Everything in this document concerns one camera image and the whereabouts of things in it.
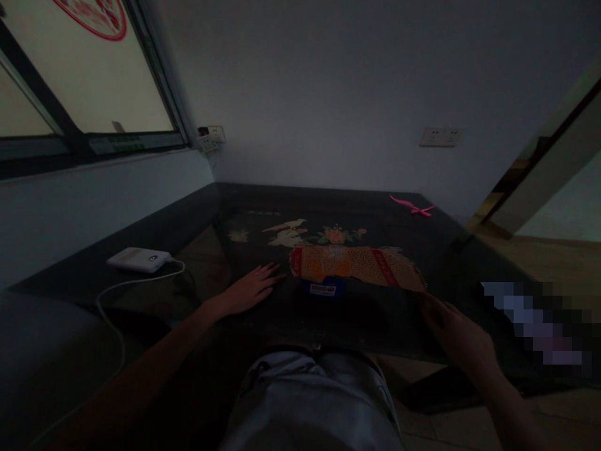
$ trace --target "food package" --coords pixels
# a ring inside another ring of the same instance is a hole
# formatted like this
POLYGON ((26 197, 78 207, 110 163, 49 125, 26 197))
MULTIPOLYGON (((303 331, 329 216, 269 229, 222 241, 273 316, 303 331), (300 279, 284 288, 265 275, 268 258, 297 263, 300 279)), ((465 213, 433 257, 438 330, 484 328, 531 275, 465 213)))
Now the food package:
POLYGON ((426 291, 413 262, 388 247, 301 245, 290 253, 290 268, 294 276, 317 284, 327 277, 353 277, 375 285, 426 291))

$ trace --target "floor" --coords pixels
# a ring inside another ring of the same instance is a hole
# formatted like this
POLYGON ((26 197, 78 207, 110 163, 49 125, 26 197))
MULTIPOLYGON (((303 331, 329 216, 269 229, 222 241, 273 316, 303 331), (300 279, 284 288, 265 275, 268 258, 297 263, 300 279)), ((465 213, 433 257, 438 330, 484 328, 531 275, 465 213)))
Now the floor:
MULTIPOLYGON (((480 222, 497 202, 491 195, 466 228, 533 278, 553 282, 553 291, 571 294, 571 307, 588 308, 592 321, 601 323, 594 277, 601 272, 599 249, 506 240, 480 222)), ((391 392, 441 368, 432 363, 379 356, 391 392)), ((601 449, 601 391, 581 389, 527 400, 539 424, 557 450, 601 449)), ((408 451, 501 450, 492 419, 485 407, 426 416, 398 403, 397 414, 408 451)))
MULTIPOLYGON (((398 357, 379 356, 391 393, 415 382, 441 365, 398 357)), ((575 390, 530 398, 528 406, 550 438, 553 449, 601 449, 601 391, 575 390)), ((439 415, 421 415, 396 404, 406 451, 498 451, 501 444, 485 407, 439 415)))

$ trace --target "white cable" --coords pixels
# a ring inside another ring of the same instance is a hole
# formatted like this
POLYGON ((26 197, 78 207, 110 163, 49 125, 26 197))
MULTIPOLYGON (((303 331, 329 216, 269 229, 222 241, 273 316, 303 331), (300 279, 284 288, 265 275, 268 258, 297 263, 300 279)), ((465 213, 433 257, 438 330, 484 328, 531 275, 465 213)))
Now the white cable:
POLYGON ((100 316, 102 316, 102 319, 105 320, 105 322, 108 324, 108 326, 117 334, 117 338, 119 338, 119 344, 121 345, 121 362, 119 364, 119 367, 117 368, 117 370, 115 371, 115 373, 106 382, 104 382, 104 384, 102 384, 99 389, 97 389, 94 392, 94 394, 92 396, 90 396, 83 403, 78 404, 77 406, 75 406, 74 409, 72 409, 69 412, 65 413, 61 418, 59 418, 57 421, 55 421, 54 423, 52 423, 48 428, 46 428, 44 430, 44 432, 42 432, 40 435, 38 435, 29 444, 28 448, 31 448, 34 445, 36 445, 42 438, 44 438, 46 436, 47 433, 49 433, 50 431, 52 431, 52 429, 54 429, 55 427, 57 427, 60 423, 62 423, 67 418, 69 418, 72 414, 74 414, 75 412, 77 412, 90 399, 92 399, 93 397, 95 397, 100 392, 100 390, 102 390, 106 386, 106 384, 108 384, 111 380, 115 379, 117 377, 117 375, 119 373, 121 373, 121 370, 125 366, 125 340, 123 339, 123 334, 121 334, 121 331, 117 328, 117 326, 115 326, 111 322, 110 319, 108 319, 108 317, 107 317, 107 315, 105 313, 105 310, 102 308, 102 304, 100 304, 100 298, 102 297, 102 295, 108 293, 113 288, 117 288, 117 287, 124 286, 124 285, 135 284, 135 283, 151 282, 151 281, 155 281, 155 280, 159 280, 159 279, 166 279, 168 277, 177 276, 177 274, 181 274, 181 273, 183 273, 186 270, 186 264, 184 262, 179 261, 179 260, 174 260, 174 259, 169 259, 168 261, 169 262, 173 262, 173 263, 179 263, 180 265, 182 265, 182 268, 179 271, 171 272, 170 274, 166 274, 164 276, 152 277, 150 279, 138 279, 138 280, 134 280, 134 281, 121 282, 121 283, 119 283, 117 285, 110 286, 109 288, 101 291, 97 295, 97 297, 95 299, 95 303, 96 303, 96 307, 98 308, 98 312, 100 313, 100 316))

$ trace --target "window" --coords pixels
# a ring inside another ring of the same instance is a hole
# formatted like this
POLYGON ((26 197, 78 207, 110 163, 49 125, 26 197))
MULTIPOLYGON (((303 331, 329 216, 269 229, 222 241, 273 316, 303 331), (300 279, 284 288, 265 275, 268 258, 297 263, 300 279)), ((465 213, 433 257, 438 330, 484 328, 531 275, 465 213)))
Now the window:
POLYGON ((0 178, 190 144, 145 2, 0 5, 0 178))

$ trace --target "electrical outlet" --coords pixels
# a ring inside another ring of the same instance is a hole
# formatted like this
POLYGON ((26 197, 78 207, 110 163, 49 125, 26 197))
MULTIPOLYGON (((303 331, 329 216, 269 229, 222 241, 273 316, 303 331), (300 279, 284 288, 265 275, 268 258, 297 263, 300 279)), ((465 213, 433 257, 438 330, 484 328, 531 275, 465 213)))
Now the electrical outlet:
POLYGON ((463 129, 458 127, 426 127, 420 147, 455 147, 461 142, 463 129))
POLYGON ((211 135, 215 142, 225 142, 225 133, 221 125, 209 125, 208 134, 211 135))
POLYGON ((443 146, 444 147, 455 147, 461 142, 463 137, 463 129, 457 127, 448 127, 444 130, 443 135, 443 146))
POLYGON ((198 141, 202 147, 202 152, 206 153, 207 155, 219 150, 217 144, 215 141, 213 141, 213 138, 211 138, 211 135, 201 136, 198 138, 198 141))
POLYGON ((420 147, 440 147, 444 139, 443 127, 426 127, 424 135, 419 142, 420 147))

